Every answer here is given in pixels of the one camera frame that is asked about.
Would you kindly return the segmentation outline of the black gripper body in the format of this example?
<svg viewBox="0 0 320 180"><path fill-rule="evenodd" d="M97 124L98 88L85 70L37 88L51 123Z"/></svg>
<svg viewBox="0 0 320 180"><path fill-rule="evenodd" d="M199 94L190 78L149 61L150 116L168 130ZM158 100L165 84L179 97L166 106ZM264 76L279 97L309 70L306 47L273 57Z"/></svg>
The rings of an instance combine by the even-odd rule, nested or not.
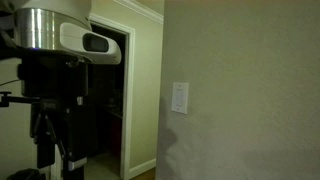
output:
<svg viewBox="0 0 320 180"><path fill-rule="evenodd" d="M73 100L88 94L89 62L67 55L25 57L17 68L26 97Z"/></svg>

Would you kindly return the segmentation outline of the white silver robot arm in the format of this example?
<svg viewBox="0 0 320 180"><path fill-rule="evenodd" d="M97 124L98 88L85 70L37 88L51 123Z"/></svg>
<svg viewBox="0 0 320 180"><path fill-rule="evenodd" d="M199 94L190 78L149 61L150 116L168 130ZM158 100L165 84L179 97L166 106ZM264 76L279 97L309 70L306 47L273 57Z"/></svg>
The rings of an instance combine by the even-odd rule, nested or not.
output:
<svg viewBox="0 0 320 180"><path fill-rule="evenodd" d="M31 106L30 136L37 166L62 159L63 180L84 180L87 156L97 147L88 69L117 65L115 40L92 31L91 0L1 0L1 58L18 58L22 95L1 93L1 105Z"/></svg>

